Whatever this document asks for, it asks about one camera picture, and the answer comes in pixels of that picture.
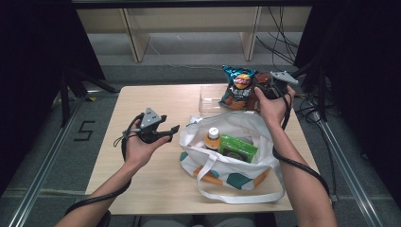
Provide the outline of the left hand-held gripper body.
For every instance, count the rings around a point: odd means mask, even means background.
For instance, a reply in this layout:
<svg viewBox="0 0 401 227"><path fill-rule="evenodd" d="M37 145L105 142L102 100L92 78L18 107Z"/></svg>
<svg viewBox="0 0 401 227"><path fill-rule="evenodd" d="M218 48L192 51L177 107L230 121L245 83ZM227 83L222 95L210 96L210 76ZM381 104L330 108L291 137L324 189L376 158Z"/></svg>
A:
<svg viewBox="0 0 401 227"><path fill-rule="evenodd" d="M148 144L157 140L157 129L162 122L162 117L154 112L151 108L146 108L144 116L140 124L140 139Z"/></svg>

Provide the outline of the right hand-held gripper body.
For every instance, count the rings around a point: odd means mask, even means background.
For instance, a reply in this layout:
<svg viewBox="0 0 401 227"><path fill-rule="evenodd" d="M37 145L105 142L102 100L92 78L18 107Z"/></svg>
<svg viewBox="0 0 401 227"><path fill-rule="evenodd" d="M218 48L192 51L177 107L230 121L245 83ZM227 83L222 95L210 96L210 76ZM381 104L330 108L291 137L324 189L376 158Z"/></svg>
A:
<svg viewBox="0 0 401 227"><path fill-rule="evenodd" d="M297 85L298 80L295 79L287 71L269 72L264 87L265 97L268 99L276 99L283 96L287 91L289 84Z"/></svg>

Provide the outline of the blue chips bag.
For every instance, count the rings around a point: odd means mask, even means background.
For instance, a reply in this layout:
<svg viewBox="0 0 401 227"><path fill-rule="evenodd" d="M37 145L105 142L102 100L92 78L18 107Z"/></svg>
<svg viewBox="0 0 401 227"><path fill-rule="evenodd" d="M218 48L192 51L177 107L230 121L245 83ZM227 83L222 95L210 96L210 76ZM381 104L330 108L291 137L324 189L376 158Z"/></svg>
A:
<svg viewBox="0 0 401 227"><path fill-rule="evenodd" d="M219 104L234 111L245 110L251 95L255 70L228 65L223 65L222 69L227 76L228 85Z"/></svg>

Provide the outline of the orange bottle with white cap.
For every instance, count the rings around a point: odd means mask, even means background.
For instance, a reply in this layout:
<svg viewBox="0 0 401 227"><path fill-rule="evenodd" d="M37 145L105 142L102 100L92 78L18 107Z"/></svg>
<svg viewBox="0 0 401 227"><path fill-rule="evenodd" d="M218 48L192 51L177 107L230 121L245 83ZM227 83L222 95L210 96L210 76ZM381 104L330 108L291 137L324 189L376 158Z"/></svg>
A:
<svg viewBox="0 0 401 227"><path fill-rule="evenodd" d="M218 128L212 127L204 137L204 145L211 150L218 150L220 146L220 133Z"/></svg>

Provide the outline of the clear plastic box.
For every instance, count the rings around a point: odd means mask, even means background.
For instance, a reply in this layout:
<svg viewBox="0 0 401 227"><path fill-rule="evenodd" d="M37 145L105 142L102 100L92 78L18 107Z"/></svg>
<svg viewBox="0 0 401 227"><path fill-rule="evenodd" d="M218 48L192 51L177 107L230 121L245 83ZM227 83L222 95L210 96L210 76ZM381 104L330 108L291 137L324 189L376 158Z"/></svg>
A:
<svg viewBox="0 0 401 227"><path fill-rule="evenodd" d="M222 114L233 111L219 104L227 85L202 85L200 88L199 111L201 114Z"/></svg>

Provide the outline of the green snack packet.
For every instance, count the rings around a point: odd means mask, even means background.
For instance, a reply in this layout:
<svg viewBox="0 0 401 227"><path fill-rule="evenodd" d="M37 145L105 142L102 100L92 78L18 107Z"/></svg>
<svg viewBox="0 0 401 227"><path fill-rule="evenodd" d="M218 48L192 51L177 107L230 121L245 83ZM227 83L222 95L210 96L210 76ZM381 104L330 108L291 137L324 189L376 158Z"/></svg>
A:
<svg viewBox="0 0 401 227"><path fill-rule="evenodd" d="M227 134L222 134L220 136L219 153L224 156L250 163L257 151L257 147L243 140Z"/></svg>

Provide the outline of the white patterned tote bag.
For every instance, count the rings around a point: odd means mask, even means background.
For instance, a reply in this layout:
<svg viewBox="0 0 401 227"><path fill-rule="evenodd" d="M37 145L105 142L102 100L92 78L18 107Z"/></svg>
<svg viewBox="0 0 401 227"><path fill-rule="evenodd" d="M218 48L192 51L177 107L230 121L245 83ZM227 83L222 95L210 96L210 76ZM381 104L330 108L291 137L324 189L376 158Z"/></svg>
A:
<svg viewBox="0 0 401 227"><path fill-rule="evenodd" d="M256 148L250 162L225 156L205 146L211 128ZM253 190L273 171L280 185L284 179L263 118L257 113L228 112L209 117L192 116L180 134L182 168L199 183L206 181L238 190Z"/></svg>

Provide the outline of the person's right hand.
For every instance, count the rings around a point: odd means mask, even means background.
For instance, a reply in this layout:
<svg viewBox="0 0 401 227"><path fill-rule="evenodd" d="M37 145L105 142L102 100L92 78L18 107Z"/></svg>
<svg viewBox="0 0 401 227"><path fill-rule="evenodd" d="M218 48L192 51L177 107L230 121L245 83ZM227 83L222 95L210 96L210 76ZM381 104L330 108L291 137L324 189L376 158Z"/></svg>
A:
<svg viewBox="0 0 401 227"><path fill-rule="evenodd" d="M260 114L264 118L267 127L269 129L280 127L287 110L292 108L295 91L290 86L287 86L287 92L284 96L277 99L267 99L257 87L254 88L254 92L259 99Z"/></svg>

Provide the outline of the person's left hand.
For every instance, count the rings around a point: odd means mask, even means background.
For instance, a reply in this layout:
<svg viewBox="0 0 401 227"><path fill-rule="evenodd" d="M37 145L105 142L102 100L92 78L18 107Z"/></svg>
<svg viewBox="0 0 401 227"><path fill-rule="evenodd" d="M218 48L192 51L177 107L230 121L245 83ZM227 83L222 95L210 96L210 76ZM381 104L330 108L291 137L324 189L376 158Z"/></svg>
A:
<svg viewBox="0 0 401 227"><path fill-rule="evenodd" d="M169 136L164 136L151 144L147 144L133 132L139 125L140 120L133 123L126 144L126 160L123 169L131 175L148 163L157 148L170 140Z"/></svg>

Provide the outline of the black tripod stand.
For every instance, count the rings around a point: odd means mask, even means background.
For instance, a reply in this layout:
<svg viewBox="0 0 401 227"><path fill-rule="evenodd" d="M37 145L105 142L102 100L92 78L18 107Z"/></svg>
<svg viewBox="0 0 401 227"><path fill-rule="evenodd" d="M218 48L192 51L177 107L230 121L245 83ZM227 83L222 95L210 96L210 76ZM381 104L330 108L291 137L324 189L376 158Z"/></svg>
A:
<svg viewBox="0 0 401 227"><path fill-rule="evenodd" d="M70 119L70 106L68 90L71 90L75 97L84 97L88 94L88 90L83 85L83 81L89 81L95 86L101 88L112 94L118 93L114 87L106 84L99 79L95 79L86 75L85 73L74 68L65 69L60 77L60 94L61 94L61 108L62 108L62 123L64 127Z"/></svg>
<svg viewBox="0 0 401 227"><path fill-rule="evenodd" d="M317 109L320 114L321 120L326 121L325 115L325 71L322 64L318 60L312 60L297 71L291 74L295 79L301 75L305 75L302 82L302 90L304 92L311 92L313 89L318 91L318 104Z"/></svg>

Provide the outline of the black curtain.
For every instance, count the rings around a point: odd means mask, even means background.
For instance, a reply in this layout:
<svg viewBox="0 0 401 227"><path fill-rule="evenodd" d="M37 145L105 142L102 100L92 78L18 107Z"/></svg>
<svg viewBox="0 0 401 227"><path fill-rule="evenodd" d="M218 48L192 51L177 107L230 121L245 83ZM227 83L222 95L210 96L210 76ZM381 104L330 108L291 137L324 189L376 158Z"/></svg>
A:
<svg viewBox="0 0 401 227"><path fill-rule="evenodd" d="M401 0L313 0L295 65L322 52L343 118L401 208Z"/></svg>
<svg viewBox="0 0 401 227"><path fill-rule="evenodd" d="M104 78L72 0L0 0L0 196L31 150L64 68Z"/></svg>

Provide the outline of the metal floor rail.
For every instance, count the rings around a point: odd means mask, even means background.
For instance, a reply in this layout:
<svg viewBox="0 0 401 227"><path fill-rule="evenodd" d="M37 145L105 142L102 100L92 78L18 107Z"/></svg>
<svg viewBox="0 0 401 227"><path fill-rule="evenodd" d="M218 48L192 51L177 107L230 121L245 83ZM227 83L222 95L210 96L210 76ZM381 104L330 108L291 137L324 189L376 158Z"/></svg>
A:
<svg viewBox="0 0 401 227"><path fill-rule="evenodd" d="M383 227L383 222L376 212L374 204L369 199L366 191L358 180L355 171L347 161L339 142L329 127L329 124L320 116L319 113L314 113L313 117L317 120L319 127L322 129L323 136L328 141L332 155L339 166L340 172L346 181L362 216L364 216L365 221L367 222L367 225L369 227Z"/></svg>
<svg viewBox="0 0 401 227"><path fill-rule="evenodd" d="M10 199L15 203L6 227L23 227L25 225L84 100L84 97L67 98L66 103L70 105L70 112L65 121L56 119L56 116L61 114L61 102L56 103L50 118L40 128L33 148L25 156L3 194L3 198Z"/></svg>

